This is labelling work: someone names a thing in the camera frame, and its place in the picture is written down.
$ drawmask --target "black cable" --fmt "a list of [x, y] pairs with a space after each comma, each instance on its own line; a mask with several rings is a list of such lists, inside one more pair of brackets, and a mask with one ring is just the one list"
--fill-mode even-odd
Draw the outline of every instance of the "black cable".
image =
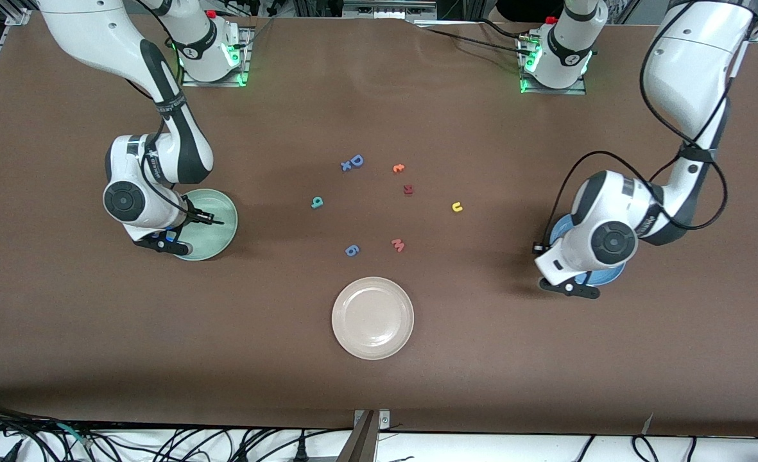
[[[649, 460], [648, 458], [642, 456], [641, 452], [638, 450], [638, 446], [637, 446], [638, 440], [641, 440], [641, 441], [644, 442], [644, 444], [646, 444], [646, 448], [648, 448], [648, 450], [650, 450], [650, 454], [652, 455], [652, 460]], [[652, 444], [650, 444], [650, 442], [648, 441], [648, 439], [646, 439], [646, 436], [644, 436], [644, 435], [633, 436], [632, 443], [633, 443], [633, 451], [635, 451], [636, 456], [638, 456], [638, 459], [641, 459], [644, 462], [658, 462], [658, 455], [652, 449]]]
[[489, 42], [484, 42], [484, 41], [481, 41], [481, 40], [476, 40], [475, 38], [470, 38], [470, 37], [464, 37], [464, 36], [461, 36], [461, 35], [450, 34], [449, 32], [442, 32], [441, 30], [434, 30], [434, 29], [431, 29], [429, 27], [425, 27], [424, 29], [425, 30], [429, 30], [430, 32], [432, 32], [434, 34], [447, 35], [448, 37], [452, 37], [454, 39], [464, 40], [464, 41], [467, 41], [467, 42], [472, 42], [473, 44], [485, 45], [486, 47], [493, 47], [494, 49], [502, 49], [502, 50], [506, 50], [506, 51], [512, 51], [513, 53], [517, 53], [518, 55], [528, 55], [530, 53], [528, 50], [525, 50], [525, 49], [514, 49], [514, 47], [505, 47], [505, 46], [502, 46], [502, 45], [491, 44]]
[[675, 164], [675, 161], [678, 160], [679, 158], [680, 156], [676, 155], [674, 158], [672, 158], [672, 160], [670, 160], [669, 162], [661, 166], [660, 169], [655, 170], [655, 173], [652, 176], [650, 176], [650, 181], [654, 180], [658, 175], [661, 175], [661, 172], [666, 170], [667, 167], [672, 166], [672, 164]]
[[551, 211], [549, 211], [549, 219], [547, 219], [547, 225], [544, 227], [542, 242], [544, 243], [545, 246], [549, 246], [552, 244], [551, 242], [549, 242], [549, 227], [551, 227], [551, 225], [553, 224], [553, 217], [555, 217], [555, 210], [558, 210], [558, 202], [561, 201], [561, 195], [564, 193], [564, 189], [567, 187], [567, 182], [570, 181], [570, 176], [573, 175], [573, 172], [576, 171], [578, 166], [581, 165], [581, 162], [584, 162], [586, 158], [599, 154], [599, 153], [601, 152], [593, 151], [593, 152], [588, 152], [587, 154], [582, 155], [581, 158], [579, 158], [576, 161], [576, 163], [573, 164], [570, 171], [567, 172], [567, 176], [564, 177], [564, 181], [561, 182], [561, 187], [558, 188], [558, 194], [556, 194], [555, 196], [555, 202], [553, 203], [553, 208]]
[[272, 428], [270, 430], [263, 430], [261, 432], [256, 433], [253, 435], [253, 438], [250, 438], [250, 441], [247, 442], [245, 445], [245, 450], [243, 452], [243, 458], [246, 459], [247, 454], [250, 453], [253, 448], [257, 447], [259, 444], [261, 444], [264, 440], [267, 438], [270, 438], [270, 436], [275, 435], [276, 433], [279, 433], [281, 430], [277, 428]]
[[[591, 271], [587, 272], [587, 278], [590, 278]], [[576, 459], [576, 462], [582, 462], [584, 460], [584, 456], [587, 455], [587, 450], [590, 449], [590, 445], [592, 445], [593, 440], [596, 439], [596, 435], [590, 435], [590, 439], [587, 440], [586, 443], [584, 443], [584, 448], [581, 448], [581, 453], [578, 454], [578, 459]]]
[[23, 425], [20, 425], [19, 423], [15, 423], [14, 418], [10, 418], [6, 415], [0, 415], [0, 424], [4, 424], [7, 427], [11, 427], [12, 429], [17, 430], [18, 433], [24, 434], [28, 438], [32, 439], [33, 442], [35, 442], [39, 446], [39, 450], [42, 451], [42, 459], [44, 459], [45, 462], [47, 462], [48, 456], [50, 456], [54, 462], [61, 462], [58, 456], [56, 456], [56, 453], [53, 452], [53, 449], [51, 449], [51, 447], [47, 445], [47, 443], [42, 438], [39, 438], [39, 436], [37, 436], [35, 432], [32, 432], [32, 430], [30, 430], [29, 428]]
[[695, 452], [695, 446], [698, 444], [698, 436], [693, 436], [693, 444], [690, 444], [689, 451], [687, 451], [687, 461], [693, 462], [693, 452]]
[[170, 440], [168, 440], [168, 441], [170, 441], [170, 442], [171, 442], [171, 447], [170, 447], [170, 449], [168, 449], [168, 452], [167, 452], [167, 453], [165, 453], [164, 459], [160, 460], [160, 462], [164, 462], [164, 460], [165, 460], [165, 459], [170, 459], [170, 458], [171, 458], [171, 455], [173, 454], [173, 450], [174, 450], [174, 449], [176, 449], [177, 445], [181, 445], [183, 442], [185, 442], [185, 440], [189, 439], [191, 436], [194, 436], [194, 435], [196, 435], [196, 433], [199, 433], [199, 432], [201, 432], [201, 431], [202, 431], [202, 430], [199, 430], [199, 429], [197, 428], [196, 430], [193, 430], [193, 431], [190, 433], [190, 435], [186, 435], [186, 436], [183, 436], [181, 440], [179, 440], [179, 441], [176, 441], [176, 442], [174, 443], [174, 441], [176, 440], [176, 436], [177, 436], [177, 433], [179, 433], [180, 435], [182, 435], [182, 434], [184, 434], [184, 433], [185, 433], [185, 430], [181, 430], [181, 431], [179, 431], [179, 430], [176, 430], [176, 432], [174, 432], [174, 433], [173, 433], [173, 436], [171, 436], [171, 439], [170, 439]]
[[504, 35], [505, 37], [510, 37], [511, 39], [518, 39], [519, 36], [524, 35], [527, 32], [530, 32], [529, 29], [525, 30], [523, 32], [517, 32], [517, 33], [507, 32], [507, 30], [504, 30], [504, 29], [500, 28], [498, 24], [494, 23], [493, 21], [491, 21], [491, 20], [489, 20], [487, 18], [481, 18], [481, 19], [479, 19], [479, 21], [487, 24], [487, 26], [492, 27], [499, 34]]
[[149, 95], [149, 94], [145, 93], [145, 91], [143, 91], [141, 88], [139, 88], [139, 87], [138, 87], [138, 86], [137, 86], [135, 83], [133, 83], [132, 81], [129, 81], [129, 80], [127, 80], [127, 79], [125, 79], [125, 81], [126, 81], [127, 83], [129, 83], [129, 84], [130, 84], [130, 86], [134, 88], [134, 90], [136, 90], [136, 91], [140, 92], [140, 93], [142, 94], [142, 96], [144, 96], [145, 98], [147, 98], [147, 99], [153, 99], [153, 98], [151, 98], [151, 97], [150, 97], [150, 95]]
[[296, 456], [293, 457], [293, 462], [308, 462], [310, 460], [307, 456], [307, 447], [305, 445], [305, 429], [302, 428], [302, 434], [299, 436], [299, 448], [296, 450]]
[[[343, 432], [343, 431], [346, 431], [346, 430], [352, 430], [352, 428], [330, 428], [329, 430], [322, 430], [320, 432], [316, 432], [316, 433], [313, 433], [311, 435], [304, 436], [304, 438], [305, 439], [306, 438], [312, 438], [312, 436], [323, 435], [325, 433], [330, 433], [330, 432]], [[273, 454], [276, 454], [280, 450], [282, 450], [282, 449], [284, 449], [284, 448], [288, 447], [289, 445], [292, 445], [292, 444], [294, 444], [296, 442], [299, 442], [299, 439], [300, 438], [297, 438], [297, 439], [294, 439], [293, 441], [289, 441], [289, 442], [287, 442], [287, 443], [285, 443], [283, 445], [280, 445], [280, 447], [277, 447], [276, 449], [271, 450], [269, 453], [265, 454], [264, 456], [259, 457], [259, 459], [256, 460], [256, 462], [263, 462], [265, 459], [267, 459], [268, 457], [272, 456]]]
[[148, 155], [147, 155], [147, 154], [145, 154], [145, 155], [142, 155], [142, 161], [141, 161], [141, 162], [140, 162], [140, 164], [139, 164], [139, 169], [142, 171], [142, 178], [144, 179], [144, 182], [145, 182], [145, 184], [147, 184], [147, 185], [148, 185], [148, 187], [149, 187], [149, 188], [150, 188], [150, 189], [151, 189], [151, 190], [152, 190], [154, 193], [156, 193], [156, 195], [157, 195], [157, 196], [161, 197], [161, 198], [162, 198], [162, 199], [163, 199], [165, 202], [168, 202], [168, 204], [170, 204], [170, 205], [171, 205], [171, 207], [175, 207], [175, 208], [179, 209], [179, 211], [181, 211], [181, 213], [183, 213], [183, 214], [185, 214], [186, 216], [188, 216], [188, 217], [190, 217], [191, 219], [193, 219], [193, 218], [194, 218], [193, 214], [191, 214], [189, 211], [187, 211], [187, 210], [185, 210], [184, 208], [182, 208], [182, 206], [181, 206], [181, 205], [179, 205], [179, 204], [177, 204], [177, 203], [175, 203], [175, 202], [171, 201], [170, 199], [168, 199], [168, 197], [167, 197], [167, 196], [165, 196], [164, 194], [162, 194], [160, 190], [156, 189], [156, 187], [155, 187], [155, 186], [153, 186], [153, 183], [152, 183], [152, 182], [150, 182], [150, 180], [148, 179], [148, 175], [147, 175], [147, 173], [145, 173], [145, 172], [144, 172], [144, 164], [145, 164], [145, 162], [147, 162], [147, 160], [148, 160]]
[[[132, 445], [122, 444], [119, 441], [115, 441], [115, 440], [112, 441], [112, 443], [114, 445], [117, 445], [118, 447], [121, 447], [121, 448], [124, 448], [124, 449], [136, 450], [136, 451], [144, 452], [144, 453], [147, 453], [147, 454], [153, 454], [154, 456], [161, 456], [162, 455], [162, 454], [159, 454], [159, 452], [160, 452], [159, 450], [152, 450], [152, 449], [148, 449], [148, 448], [144, 448], [144, 447], [133, 447]], [[168, 459], [171, 460], [171, 461], [173, 461], [173, 462], [185, 462], [184, 460], [177, 459], [176, 457], [168, 457]]]
[[[168, 30], [168, 27], [165, 26], [165, 23], [162, 22], [162, 18], [160, 18], [158, 15], [156, 15], [156, 12], [150, 9], [149, 6], [144, 4], [143, 0], [136, 0], [136, 3], [139, 3], [142, 8], [147, 10], [147, 12], [150, 13], [154, 18], [156, 18], [156, 22], [159, 23], [159, 26], [162, 26], [162, 29], [165, 31], [165, 34], [168, 35], [168, 39], [170, 39], [171, 44], [175, 44], [176, 42], [173, 40], [173, 35], [171, 35], [170, 30]], [[174, 79], [176, 79], [177, 84], [181, 85], [182, 82], [179, 81], [179, 75], [182, 74], [182, 77], [184, 77], [184, 69], [182, 69], [182, 66], [179, 65], [179, 50], [176, 50], [176, 47], [173, 48], [173, 51], [175, 52], [176, 56], [176, 73], [173, 75]]]
[[113, 462], [123, 462], [123, 460], [121, 459], [121, 456], [119, 455], [119, 451], [117, 450], [117, 448], [114, 447], [114, 444], [108, 438], [102, 438], [102, 439], [104, 439], [105, 443], [108, 445], [110, 450], [114, 453], [113, 456], [111, 456], [111, 454], [108, 454], [108, 451], [104, 450], [103, 447], [100, 447], [99, 442], [97, 442], [95, 438], [92, 438], [92, 435], [88, 435], [88, 437], [90, 438], [91, 442], [95, 445], [95, 447], [99, 449], [99, 452], [102, 454], [105, 454], [105, 457], [111, 459]]
[[444, 18], [448, 17], [450, 15], [450, 13], [452, 13], [452, 9], [456, 8], [456, 5], [458, 5], [459, 2], [461, 2], [461, 0], [455, 0], [455, 2], [452, 4], [452, 6], [450, 6], [450, 9], [448, 9], [448, 11], [446, 13], [444, 13], [444, 15], [441, 18], [439, 18], [438, 20], [442, 21]]
[[196, 453], [196, 451], [197, 451], [197, 450], [198, 450], [200, 447], [203, 447], [203, 445], [205, 445], [205, 444], [206, 444], [208, 441], [210, 441], [210, 440], [212, 440], [212, 439], [216, 438], [216, 437], [217, 437], [217, 436], [219, 436], [219, 435], [227, 435], [227, 430], [220, 430], [220, 431], [218, 431], [217, 433], [214, 433], [214, 434], [212, 434], [211, 436], [208, 436], [208, 438], [206, 438], [206, 439], [205, 439], [205, 441], [202, 441], [202, 442], [200, 442], [199, 444], [197, 444], [197, 445], [195, 445], [194, 447], [192, 447], [192, 448], [191, 448], [191, 450], [190, 450], [190, 451], [189, 451], [187, 454], [185, 454], [185, 456], [184, 456], [184, 457], [182, 457], [182, 459], [188, 460], [188, 458], [189, 458], [189, 457], [191, 457], [191, 456], [192, 456], [192, 454]]
[[[236, 450], [235, 453], [231, 454], [228, 462], [236, 462], [238, 460], [241, 460], [243, 462], [247, 461], [248, 451], [252, 449], [252, 447], [254, 447], [255, 445], [259, 444], [259, 442], [262, 442], [263, 439], [267, 438], [267, 436], [270, 436], [273, 433], [276, 433], [277, 431], [278, 430], [276, 429], [260, 430], [258, 433], [250, 437], [250, 441], [247, 441], [247, 436], [253, 432], [253, 429], [247, 430], [245, 432], [245, 435], [241, 438], [241, 442], [239, 443], [239, 449]], [[262, 438], [259, 438], [258, 441], [255, 441], [255, 439], [258, 438], [258, 436], [262, 436]]]

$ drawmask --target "cable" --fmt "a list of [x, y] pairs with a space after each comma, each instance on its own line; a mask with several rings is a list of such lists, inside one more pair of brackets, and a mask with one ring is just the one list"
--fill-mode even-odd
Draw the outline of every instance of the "cable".
[[518, 53], [519, 55], [528, 55], [530, 53], [528, 50], [525, 50], [525, 49], [514, 49], [513, 47], [504, 47], [502, 45], [491, 44], [491, 43], [488, 43], [488, 42], [483, 42], [481, 40], [476, 40], [475, 38], [463, 37], [461, 35], [450, 34], [449, 32], [442, 32], [441, 30], [434, 30], [434, 29], [431, 29], [431, 28], [428, 28], [428, 27], [426, 27], [424, 29], [425, 30], [429, 30], [430, 32], [432, 32], [434, 34], [447, 35], [448, 37], [452, 37], [454, 39], [466, 40], [467, 42], [472, 42], [474, 44], [479, 44], [479, 45], [485, 45], [487, 47], [493, 47], [494, 49], [502, 49], [502, 50], [506, 50], [506, 51], [512, 51], [513, 53]]
[[690, 444], [689, 451], [687, 451], [687, 462], [693, 462], [693, 452], [695, 452], [695, 446], [698, 444], [698, 436], [693, 436], [693, 444]]
[[656, 176], [661, 175], [661, 172], [666, 170], [667, 167], [672, 166], [672, 164], [675, 164], [675, 161], [678, 160], [678, 158], [679, 156], [676, 155], [674, 158], [672, 158], [672, 160], [670, 160], [669, 162], [661, 166], [660, 169], [655, 170], [655, 173], [652, 176], [650, 176], [650, 181], [654, 180]]
[[[641, 452], [638, 450], [638, 446], [637, 446], [638, 440], [641, 440], [641, 441], [644, 442], [644, 444], [646, 444], [646, 448], [648, 448], [648, 450], [650, 450], [650, 454], [652, 455], [652, 460], [649, 460], [648, 458], [642, 456]], [[638, 456], [638, 459], [641, 459], [644, 462], [658, 462], [658, 455], [652, 449], [652, 444], [650, 444], [650, 442], [648, 441], [648, 439], [646, 439], [646, 436], [644, 436], [644, 435], [633, 436], [632, 443], [633, 443], [633, 451], [635, 451], [636, 456]]]
[[[154, 456], [160, 456], [158, 450], [150, 450], [150, 449], [144, 448], [144, 447], [132, 447], [131, 445], [122, 444], [119, 441], [112, 441], [112, 443], [114, 445], [117, 445], [118, 447], [121, 447], [121, 448], [129, 449], [129, 450], [136, 450], [136, 451], [140, 451], [140, 452], [145, 452], [145, 453], [148, 453], [148, 454], [153, 454]], [[181, 459], [177, 459], [176, 457], [168, 457], [168, 459], [169, 460], [173, 460], [173, 462], [185, 462], [185, 461], [183, 461]]]
[[280, 432], [280, 430], [272, 428], [270, 430], [262, 430], [261, 432], [256, 433], [255, 436], [253, 436], [253, 438], [250, 438], [250, 441], [248, 441], [248, 443], [245, 445], [243, 460], [247, 460], [247, 454], [250, 453], [253, 448], [257, 447], [265, 439], [270, 438], [270, 436], [273, 436], [278, 432]]
[[171, 447], [170, 447], [170, 449], [168, 449], [168, 453], [167, 453], [167, 454], [165, 454], [165, 456], [164, 456], [164, 457], [165, 457], [165, 459], [170, 459], [170, 458], [171, 458], [171, 454], [173, 454], [173, 450], [174, 450], [174, 449], [176, 449], [177, 445], [181, 445], [183, 442], [185, 442], [185, 440], [189, 439], [191, 436], [194, 436], [194, 435], [196, 435], [196, 433], [199, 433], [199, 432], [201, 432], [201, 431], [202, 431], [202, 430], [199, 430], [199, 429], [197, 428], [196, 430], [193, 430], [193, 431], [190, 433], [190, 435], [187, 435], [187, 436], [183, 436], [183, 438], [182, 438], [181, 440], [179, 440], [179, 441], [177, 441], [176, 443], [174, 443], [173, 441], [176, 439], [177, 433], [179, 433], [180, 435], [182, 435], [182, 434], [184, 434], [184, 433], [185, 433], [185, 430], [181, 430], [181, 431], [180, 431], [180, 430], [176, 430], [176, 432], [174, 432], [174, 433], [173, 433], [173, 436], [171, 436], [171, 439], [170, 439], [170, 440], [168, 440], [168, 441], [170, 441], [170, 442], [171, 442]]
[[126, 81], [127, 83], [129, 83], [129, 84], [130, 84], [130, 86], [134, 88], [134, 90], [136, 90], [136, 91], [140, 92], [140, 93], [142, 94], [142, 96], [144, 96], [145, 98], [147, 98], [147, 99], [153, 99], [153, 98], [151, 98], [151, 97], [150, 97], [150, 95], [149, 95], [149, 94], [145, 93], [145, 91], [143, 91], [141, 88], [139, 88], [139, 87], [138, 87], [138, 86], [137, 86], [135, 83], [133, 83], [132, 81], [129, 81], [129, 80], [127, 80], [127, 79], [125, 79], [125, 81]]
[[296, 449], [296, 456], [293, 457], [293, 462], [308, 462], [310, 459], [307, 456], [307, 447], [305, 446], [305, 429], [302, 428], [302, 435], [299, 436], [299, 448]]
[[206, 444], [208, 441], [210, 441], [211, 439], [214, 439], [214, 438], [216, 438], [216, 437], [217, 437], [217, 436], [219, 436], [219, 435], [227, 435], [227, 430], [220, 430], [220, 431], [218, 431], [217, 433], [214, 433], [214, 434], [212, 434], [211, 436], [208, 436], [208, 438], [206, 438], [206, 439], [205, 439], [205, 441], [203, 441], [203, 442], [200, 442], [199, 444], [197, 444], [197, 445], [195, 445], [194, 447], [192, 447], [192, 448], [191, 448], [191, 450], [190, 450], [190, 451], [189, 451], [187, 454], [185, 454], [185, 456], [184, 456], [184, 457], [182, 457], [182, 459], [188, 460], [188, 458], [189, 458], [189, 457], [191, 457], [191, 456], [192, 456], [192, 454], [196, 454], [196, 451], [197, 451], [197, 450], [198, 450], [200, 447], [203, 447], [203, 445], [205, 445], [205, 444]]
[[525, 30], [523, 32], [518, 32], [518, 33], [507, 32], [507, 30], [504, 30], [504, 29], [500, 28], [498, 24], [494, 23], [493, 21], [490, 21], [487, 18], [481, 18], [481, 19], [479, 19], [479, 21], [487, 24], [487, 26], [492, 27], [499, 34], [504, 35], [505, 37], [510, 37], [511, 39], [518, 39], [520, 35], [524, 35], [527, 32], [530, 32], [529, 29], [527, 29], [527, 30]]
[[[140, 6], [142, 6], [142, 8], [144, 8], [145, 10], [147, 10], [147, 12], [149, 12], [154, 18], [156, 18], [156, 22], [159, 23], [159, 26], [162, 26], [162, 29], [165, 31], [165, 34], [168, 35], [168, 39], [170, 39], [171, 44], [175, 44], [176, 41], [173, 40], [173, 35], [171, 35], [171, 32], [170, 32], [170, 30], [168, 30], [168, 27], [165, 26], [165, 23], [162, 22], [162, 18], [160, 18], [158, 15], [156, 15], [156, 13], [153, 10], [151, 10], [149, 8], [149, 6], [145, 5], [144, 4], [144, 0], [136, 0], [136, 3], [139, 3]], [[184, 77], [185, 73], [184, 73], [184, 69], [182, 69], [182, 66], [179, 64], [179, 50], [176, 50], [176, 47], [173, 46], [173, 51], [176, 52], [176, 59], [175, 59], [175, 61], [176, 61], [176, 68], [177, 68], [176, 69], [176, 73], [173, 76], [176, 79], [177, 84], [181, 85], [182, 82], [179, 80], [178, 76], [180, 74], [182, 74], [182, 77]]]
[[458, 5], [459, 2], [461, 2], [461, 0], [456, 0], [456, 2], [453, 3], [452, 6], [450, 6], [450, 9], [446, 13], [444, 13], [443, 17], [441, 17], [439, 21], [442, 21], [444, 18], [448, 17], [450, 13], [452, 13], [452, 9], [456, 8], [456, 5]]
[[188, 210], [185, 210], [184, 208], [182, 208], [181, 205], [174, 203], [173, 201], [168, 199], [167, 196], [159, 192], [159, 190], [156, 189], [156, 187], [153, 186], [153, 184], [151, 184], [150, 180], [148, 179], [147, 173], [144, 172], [144, 163], [147, 162], [148, 160], [150, 150], [156, 148], [156, 140], [159, 140], [159, 135], [162, 133], [162, 129], [164, 129], [164, 126], [165, 126], [165, 119], [163, 117], [162, 122], [159, 123], [159, 129], [152, 135], [152, 137], [150, 137], [150, 139], [146, 140], [144, 143], [144, 154], [142, 155], [142, 160], [140, 161], [139, 169], [142, 172], [142, 178], [144, 179], [145, 184], [147, 184], [148, 187], [151, 190], [153, 190], [153, 192], [156, 193], [157, 196], [161, 197], [165, 202], [168, 202], [168, 204], [170, 204], [172, 207], [179, 209], [179, 211], [185, 214], [185, 216], [193, 219], [193, 214], [191, 214]]
[[[199, 223], [204, 223], [204, 222], [205, 222], [205, 220], [204, 220], [204, 219], [202, 219], [202, 218], [200, 218], [200, 217], [196, 216], [196, 214], [193, 214], [193, 213], [191, 213], [191, 212], [190, 212], [190, 211], [188, 211], [188, 210], [185, 210], [184, 208], [182, 208], [182, 206], [181, 206], [181, 205], [179, 205], [179, 204], [177, 204], [177, 203], [175, 203], [175, 202], [171, 201], [170, 199], [168, 199], [168, 197], [167, 197], [167, 196], [165, 196], [164, 194], [162, 194], [161, 192], [159, 192], [159, 190], [158, 190], [158, 189], [156, 189], [156, 187], [155, 187], [155, 186], [153, 186], [152, 182], [150, 182], [150, 180], [148, 179], [148, 175], [147, 175], [147, 173], [145, 173], [145, 172], [144, 172], [144, 164], [145, 164], [145, 162], [147, 162], [147, 160], [148, 160], [148, 157], [149, 157], [148, 153], [147, 153], [147, 152], [145, 152], [145, 153], [142, 155], [142, 160], [141, 160], [141, 162], [140, 162], [140, 164], [139, 164], [139, 169], [140, 169], [140, 170], [141, 170], [141, 172], [142, 172], [142, 178], [144, 179], [144, 182], [145, 182], [145, 184], [147, 184], [147, 185], [148, 185], [148, 187], [149, 187], [151, 190], [153, 190], [153, 192], [154, 192], [154, 193], [156, 193], [156, 195], [157, 195], [157, 196], [161, 197], [161, 198], [162, 198], [162, 200], [164, 200], [165, 202], [168, 202], [168, 204], [170, 204], [170, 205], [171, 205], [171, 207], [175, 207], [175, 208], [179, 209], [179, 211], [181, 211], [181, 213], [185, 214], [185, 216], [187, 216], [187, 217], [188, 217], [188, 218], [190, 218], [191, 220], [197, 221], [197, 222], [199, 222]], [[212, 220], [211, 220], [211, 222], [209, 222], [209, 223], [208, 223], [208, 225], [224, 225], [224, 222], [222, 222], [222, 221], [217, 221], [217, 220], [215, 220], [215, 219], [212, 219]]]
[[272, 456], [273, 454], [276, 454], [280, 450], [282, 450], [282, 449], [284, 449], [284, 448], [288, 447], [289, 445], [292, 445], [292, 444], [294, 444], [296, 442], [299, 442], [300, 438], [305, 438], [305, 439], [306, 438], [312, 438], [312, 436], [323, 435], [325, 433], [330, 433], [330, 432], [343, 432], [343, 431], [346, 431], [346, 430], [352, 430], [352, 428], [331, 428], [329, 430], [322, 430], [320, 432], [316, 432], [316, 433], [313, 433], [311, 435], [300, 436], [299, 438], [294, 439], [293, 441], [289, 441], [289, 442], [287, 442], [287, 443], [285, 443], [283, 445], [280, 445], [280, 447], [277, 447], [276, 449], [271, 450], [269, 453], [265, 454], [264, 456], [259, 457], [259, 459], [256, 460], [256, 462], [263, 462], [265, 459], [267, 459], [268, 457]]
[[[590, 272], [587, 272], [587, 278], [590, 277]], [[584, 460], [584, 456], [587, 454], [587, 450], [590, 449], [590, 445], [592, 445], [592, 441], [596, 439], [596, 435], [590, 435], [590, 439], [587, 440], [586, 443], [584, 443], [584, 448], [581, 448], [581, 453], [578, 454], [578, 459], [576, 459], [576, 462], [582, 462]]]

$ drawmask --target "table surface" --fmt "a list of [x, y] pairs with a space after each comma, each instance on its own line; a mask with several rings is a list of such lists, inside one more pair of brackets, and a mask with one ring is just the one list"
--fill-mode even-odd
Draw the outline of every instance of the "table surface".
[[[588, 94], [560, 97], [520, 94], [506, 52], [403, 21], [276, 20], [248, 87], [185, 89], [215, 152], [199, 187], [241, 217], [225, 252], [187, 262], [135, 248], [101, 207], [105, 150], [152, 132], [153, 105], [35, 15], [0, 55], [0, 406], [302, 427], [386, 407], [399, 429], [478, 432], [635, 433], [654, 413], [651, 432], [758, 435], [758, 46], [731, 91], [722, 219], [644, 244], [597, 301], [537, 289], [531, 244], [575, 160], [612, 150], [649, 175], [678, 148], [638, 93], [653, 30], [605, 28]], [[563, 207], [605, 167], [584, 164]], [[715, 178], [705, 190], [698, 219], [719, 200]], [[330, 325], [370, 275], [416, 311], [377, 362]]]

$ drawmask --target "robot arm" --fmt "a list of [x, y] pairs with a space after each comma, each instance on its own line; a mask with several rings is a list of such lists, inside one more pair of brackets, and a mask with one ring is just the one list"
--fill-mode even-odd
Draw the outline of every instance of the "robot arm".
[[570, 87], [586, 70], [592, 45], [606, 23], [604, 0], [565, 0], [558, 22], [532, 32], [539, 47], [525, 70], [545, 87]]
[[141, 0], [170, 31], [187, 73], [196, 81], [223, 79], [239, 67], [233, 53], [239, 26], [217, 15], [207, 17], [199, 0]]
[[212, 216], [162, 184], [202, 182], [214, 157], [164, 56], [135, 29], [121, 0], [39, 0], [39, 8], [68, 55], [135, 82], [155, 102], [168, 132], [114, 141], [105, 162], [103, 202], [137, 245], [188, 254], [186, 243], [164, 242], [165, 231], [188, 222], [213, 223]]
[[667, 26], [659, 29], [664, 34], [653, 43], [643, 79], [651, 101], [675, 118], [694, 143], [681, 146], [664, 186], [648, 189], [637, 178], [608, 171], [587, 179], [573, 201], [573, 228], [535, 259], [550, 286], [564, 286], [558, 291], [569, 295], [576, 275], [622, 265], [633, 257], [639, 240], [663, 245], [684, 236], [686, 230], [661, 209], [681, 225], [692, 221], [724, 129], [730, 63], [736, 51], [736, 66], [740, 63], [753, 17], [732, 3], [670, 3]]

